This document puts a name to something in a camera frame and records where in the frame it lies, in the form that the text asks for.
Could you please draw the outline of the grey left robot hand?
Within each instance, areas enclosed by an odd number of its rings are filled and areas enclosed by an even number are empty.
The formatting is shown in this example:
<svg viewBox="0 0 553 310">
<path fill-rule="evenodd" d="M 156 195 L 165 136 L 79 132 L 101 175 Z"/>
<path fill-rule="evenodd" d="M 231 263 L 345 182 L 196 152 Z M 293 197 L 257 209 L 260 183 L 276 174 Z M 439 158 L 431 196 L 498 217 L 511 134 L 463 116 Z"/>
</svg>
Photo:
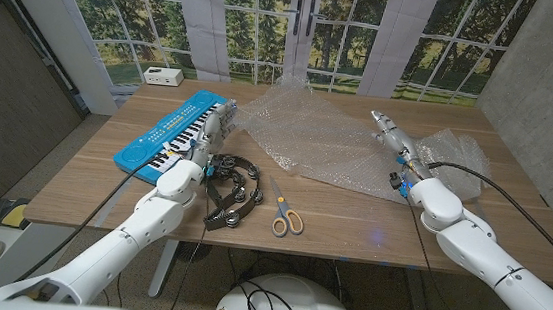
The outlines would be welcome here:
<svg viewBox="0 0 553 310">
<path fill-rule="evenodd" d="M 225 138 L 236 127 L 233 121 L 236 112 L 236 101 L 229 99 L 209 114 L 205 124 L 199 130 L 199 136 L 190 157 L 192 162 L 203 168 L 208 163 L 209 155 L 220 151 Z"/>
</svg>

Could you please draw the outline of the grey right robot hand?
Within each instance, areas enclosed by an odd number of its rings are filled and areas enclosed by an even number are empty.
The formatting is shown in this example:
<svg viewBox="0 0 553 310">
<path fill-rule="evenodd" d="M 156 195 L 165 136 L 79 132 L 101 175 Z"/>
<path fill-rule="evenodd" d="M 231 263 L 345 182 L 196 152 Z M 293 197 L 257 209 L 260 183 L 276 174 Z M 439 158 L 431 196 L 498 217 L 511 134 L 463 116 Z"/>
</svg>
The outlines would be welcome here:
<svg viewBox="0 0 553 310">
<path fill-rule="evenodd" d="M 408 134 L 400 130 L 387 115 L 376 110 L 372 110 L 370 115 L 379 130 L 378 133 L 373 132 L 372 137 L 396 153 L 401 163 L 413 171 L 419 180 L 431 179 L 431 172 L 421 161 L 414 142 Z"/>
</svg>

